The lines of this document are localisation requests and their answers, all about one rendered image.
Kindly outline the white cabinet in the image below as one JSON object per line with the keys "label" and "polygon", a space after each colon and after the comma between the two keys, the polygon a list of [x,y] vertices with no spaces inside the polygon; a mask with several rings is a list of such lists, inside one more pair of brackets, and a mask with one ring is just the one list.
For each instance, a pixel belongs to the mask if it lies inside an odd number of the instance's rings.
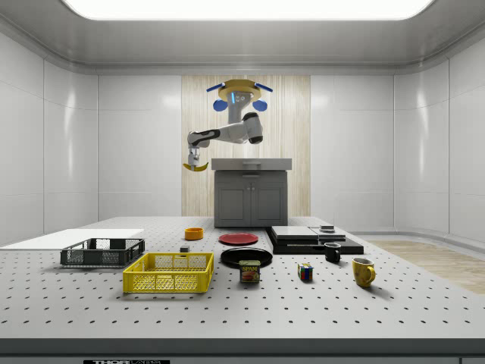
{"label": "white cabinet", "polygon": [[288,223],[290,158],[214,158],[214,226],[256,228]]}

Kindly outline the red plate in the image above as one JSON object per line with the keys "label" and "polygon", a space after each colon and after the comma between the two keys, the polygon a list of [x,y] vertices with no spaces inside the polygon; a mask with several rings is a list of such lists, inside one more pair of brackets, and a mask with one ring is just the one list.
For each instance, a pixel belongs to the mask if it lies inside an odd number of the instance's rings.
{"label": "red plate", "polygon": [[250,233],[230,233],[219,236],[220,243],[231,246],[250,245],[258,242],[258,236]]}

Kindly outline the black plate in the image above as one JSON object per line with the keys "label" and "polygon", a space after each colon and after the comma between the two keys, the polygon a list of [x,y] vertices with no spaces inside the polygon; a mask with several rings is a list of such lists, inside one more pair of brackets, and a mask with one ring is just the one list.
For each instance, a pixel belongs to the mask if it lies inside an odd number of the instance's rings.
{"label": "black plate", "polygon": [[265,267],[271,263],[272,258],[267,250],[251,247],[227,249],[221,253],[221,261],[233,268],[238,268],[240,261],[247,260],[258,260],[261,267]]}

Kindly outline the flat-sided can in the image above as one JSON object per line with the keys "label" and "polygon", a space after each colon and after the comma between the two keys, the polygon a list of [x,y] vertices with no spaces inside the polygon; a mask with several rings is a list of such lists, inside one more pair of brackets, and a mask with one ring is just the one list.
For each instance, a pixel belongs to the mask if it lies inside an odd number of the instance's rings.
{"label": "flat-sided can", "polygon": [[259,260],[240,260],[240,281],[243,283],[258,283],[261,278],[260,266],[261,262]]}

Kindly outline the yellow basket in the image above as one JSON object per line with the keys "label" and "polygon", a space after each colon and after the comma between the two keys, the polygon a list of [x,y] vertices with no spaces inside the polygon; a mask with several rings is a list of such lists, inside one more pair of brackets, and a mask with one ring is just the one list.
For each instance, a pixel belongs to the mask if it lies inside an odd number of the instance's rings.
{"label": "yellow basket", "polygon": [[125,293],[204,293],[213,253],[146,253],[123,271]]}

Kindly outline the dark grey basket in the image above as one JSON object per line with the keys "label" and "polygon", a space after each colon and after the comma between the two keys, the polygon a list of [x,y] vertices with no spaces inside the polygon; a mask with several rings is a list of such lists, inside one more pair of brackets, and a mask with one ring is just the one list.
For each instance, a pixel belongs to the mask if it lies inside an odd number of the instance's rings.
{"label": "dark grey basket", "polygon": [[63,248],[61,264],[89,267],[124,267],[141,256],[144,251],[144,239],[90,238]]}

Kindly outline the white board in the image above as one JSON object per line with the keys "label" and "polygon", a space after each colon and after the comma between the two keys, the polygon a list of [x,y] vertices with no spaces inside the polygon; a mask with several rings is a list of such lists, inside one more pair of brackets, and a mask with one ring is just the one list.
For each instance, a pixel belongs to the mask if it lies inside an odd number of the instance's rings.
{"label": "white board", "polygon": [[141,232],[143,229],[67,229],[0,249],[63,249],[90,238],[129,238]]}

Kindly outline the yellow mug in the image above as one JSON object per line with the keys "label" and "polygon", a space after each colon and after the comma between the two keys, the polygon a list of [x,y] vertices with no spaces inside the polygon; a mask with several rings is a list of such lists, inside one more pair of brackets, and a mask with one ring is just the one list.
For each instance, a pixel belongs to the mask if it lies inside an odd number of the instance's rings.
{"label": "yellow mug", "polygon": [[376,278],[374,262],[370,259],[356,257],[352,260],[355,282],[360,287],[370,287]]}

